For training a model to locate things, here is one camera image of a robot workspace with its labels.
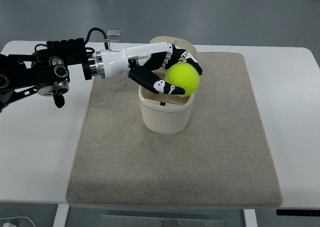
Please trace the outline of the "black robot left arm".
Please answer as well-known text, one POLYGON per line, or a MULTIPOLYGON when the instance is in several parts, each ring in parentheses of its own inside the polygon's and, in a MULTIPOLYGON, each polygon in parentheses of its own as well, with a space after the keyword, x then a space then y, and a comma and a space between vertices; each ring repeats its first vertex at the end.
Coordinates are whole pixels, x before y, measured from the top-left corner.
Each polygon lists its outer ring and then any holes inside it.
POLYGON ((53 97, 57 108, 65 104, 69 91, 69 66, 81 65, 84 78, 98 74, 95 50, 87 47, 92 32, 100 32, 105 49, 109 49, 108 35, 98 27, 91 28, 86 38, 47 41, 37 44, 32 54, 0 56, 0 108, 34 94, 53 97))

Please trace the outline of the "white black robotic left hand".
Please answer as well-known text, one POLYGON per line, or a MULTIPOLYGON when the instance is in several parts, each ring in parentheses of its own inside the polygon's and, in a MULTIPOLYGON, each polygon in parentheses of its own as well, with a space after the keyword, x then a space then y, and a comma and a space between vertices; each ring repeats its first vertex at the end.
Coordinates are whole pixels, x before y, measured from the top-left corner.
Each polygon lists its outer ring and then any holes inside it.
POLYGON ((175 64, 187 63, 198 75, 203 73, 189 51, 168 42, 149 43, 120 51, 102 50, 96 53, 96 61, 99 67, 97 73, 102 78, 123 75, 155 94, 182 96, 187 93, 182 85, 161 79, 154 73, 155 70, 169 70, 175 64))

